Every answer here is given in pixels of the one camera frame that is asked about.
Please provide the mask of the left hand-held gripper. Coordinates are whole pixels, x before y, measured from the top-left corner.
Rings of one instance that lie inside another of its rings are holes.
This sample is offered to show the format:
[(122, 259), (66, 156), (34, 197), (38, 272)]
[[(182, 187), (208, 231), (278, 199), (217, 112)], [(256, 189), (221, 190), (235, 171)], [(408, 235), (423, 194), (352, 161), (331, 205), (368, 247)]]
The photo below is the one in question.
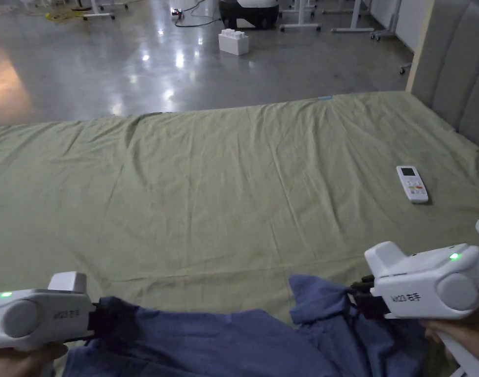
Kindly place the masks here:
[(133, 347), (140, 327), (130, 319), (138, 306), (114, 296), (94, 303), (86, 290), (86, 275), (70, 271), (53, 275), (47, 289), (0, 292), (0, 349), (36, 350), (91, 337), (100, 349)]

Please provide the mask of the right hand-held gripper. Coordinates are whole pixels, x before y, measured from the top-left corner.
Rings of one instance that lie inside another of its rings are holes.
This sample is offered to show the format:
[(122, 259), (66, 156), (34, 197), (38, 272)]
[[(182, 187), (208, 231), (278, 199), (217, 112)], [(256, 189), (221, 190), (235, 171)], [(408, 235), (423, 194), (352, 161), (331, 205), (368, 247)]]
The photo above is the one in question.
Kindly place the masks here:
[(479, 309), (479, 247), (466, 243), (407, 256), (393, 242), (365, 252), (372, 275), (353, 282), (345, 295), (368, 314), (371, 295), (389, 319), (460, 320)]

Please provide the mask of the person's right hand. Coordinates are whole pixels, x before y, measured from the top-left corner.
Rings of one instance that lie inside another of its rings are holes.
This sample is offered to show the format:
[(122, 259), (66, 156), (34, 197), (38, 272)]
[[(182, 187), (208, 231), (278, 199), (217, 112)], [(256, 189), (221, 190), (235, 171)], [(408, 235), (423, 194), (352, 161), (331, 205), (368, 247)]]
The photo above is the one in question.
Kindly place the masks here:
[(437, 343), (439, 334), (445, 333), (460, 343), (469, 353), (479, 359), (479, 309), (461, 320), (420, 320), (425, 336)]

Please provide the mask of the person's left hand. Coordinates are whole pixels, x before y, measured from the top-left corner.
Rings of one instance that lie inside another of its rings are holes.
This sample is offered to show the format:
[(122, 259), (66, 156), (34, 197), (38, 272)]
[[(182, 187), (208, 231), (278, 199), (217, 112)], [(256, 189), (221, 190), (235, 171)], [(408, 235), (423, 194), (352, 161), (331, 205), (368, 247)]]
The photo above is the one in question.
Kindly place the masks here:
[(38, 377), (67, 352), (65, 344), (49, 344), (31, 351), (0, 349), (0, 377)]

